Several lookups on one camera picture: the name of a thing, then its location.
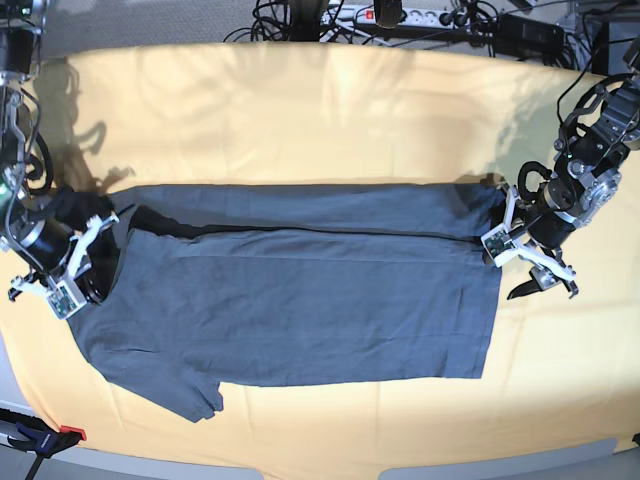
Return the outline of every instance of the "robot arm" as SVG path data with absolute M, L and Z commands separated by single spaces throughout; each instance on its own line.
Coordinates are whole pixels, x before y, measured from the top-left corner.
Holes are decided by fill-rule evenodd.
M 532 279 L 517 287 L 509 298 L 547 290 L 563 283 L 573 297 L 578 293 L 576 274 L 562 260 L 562 243 L 585 227 L 615 195 L 622 175 L 619 168 L 630 151 L 640 149 L 640 36 L 626 53 L 630 73 L 604 79 L 578 101 L 562 121 L 554 147 L 558 151 L 553 171 L 537 162 L 523 165 L 517 187 L 507 191 L 503 222 L 482 237 L 489 259 L 501 267 L 515 257 L 534 264 Z M 613 91 L 608 87 L 622 82 Z M 580 123 L 584 115 L 601 108 L 591 126 Z M 526 180 L 543 178 L 531 192 Z M 528 236 L 528 241 L 521 239 Z
M 47 197 L 53 165 L 38 132 L 40 105 L 22 88 L 38 71 L 47 3 L 0 0 L 0 248 L 14 250 L 30 269 L 11 282 L 9 299 L 23 292 L 38 295 L 66 319 L 105 296 L 90 248 L 118 218 L 91 216 L 86 229 L 76 231 L 55 218 L 56 205 L 70 192 Z M 36 144 L 42 160 L 33 153 Z M 29 187 L 43 176 L 43 187 Z

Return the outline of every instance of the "gray t-shirt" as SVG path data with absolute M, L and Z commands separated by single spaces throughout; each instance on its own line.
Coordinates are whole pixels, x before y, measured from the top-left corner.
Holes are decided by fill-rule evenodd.
M 112 200 L 138 206 L 116 227 L 117 280 L 69 324 L 108 381 L 191 421 L 222 410 L 221 381 L 482 375 L 500 271 L 477 237 L 495 189 L 158 186 Z

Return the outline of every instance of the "t-shirt sleeve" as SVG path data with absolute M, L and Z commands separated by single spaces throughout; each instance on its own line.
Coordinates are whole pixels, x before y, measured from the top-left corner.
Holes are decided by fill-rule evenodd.
M 92 365 L 108 382 L 150 400 L 178 415 L 197 422 L 221 411 L 219 382 L 202 382 L 181 367 L 182 362 L 169 361 L 163 353 L 131 349 L 92 352 Z

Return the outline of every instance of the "yellow sheet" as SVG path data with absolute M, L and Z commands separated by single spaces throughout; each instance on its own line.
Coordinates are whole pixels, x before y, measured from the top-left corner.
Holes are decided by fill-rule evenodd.
M 46 67 L 34 89 L 75 187 L 487 173 L 513 182 L 523 162 L 551 162 L 555 101 L 575 75 L 433 52 L 218 45 L 86 54 Z M 569 95 L 565 113 L 592 82 Z M 107 384 L 37 300 L 1 296 L 2 336 L 30 404 L 51 425 L 86 429 L 86 446 L 254 467 L 267 479 L 374 479 L 398 466 L 627 439 L 640 431 L 639 160 L 629 158 L 618 195 L 566 243 L 576 299 L 559 287 L 507 302 L 529 267 L 505 269 L 482 380 L 225 384 L 224 412 L 190 424 Z M 24 273 L 12 254 L 0 261 L 0 285 Z

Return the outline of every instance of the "black clamp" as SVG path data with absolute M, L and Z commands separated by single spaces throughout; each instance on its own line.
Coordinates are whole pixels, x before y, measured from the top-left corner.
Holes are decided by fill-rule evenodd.
M 57 453 L 68 450 L 80 442 L 86 440 L 86 435 L 82 430 L 61 428 L 58 433 L 49 427 L 42 429 L 29 428 L 21 423 L 16 423 L 18 432 L 28 440 L 17 440 L 9 438 L 9 444 L 16 450 L 22 452 L 35 452 L 36 460 L 33 462 L 25 480 L 33 480 L 45 459 L 51 458 Z

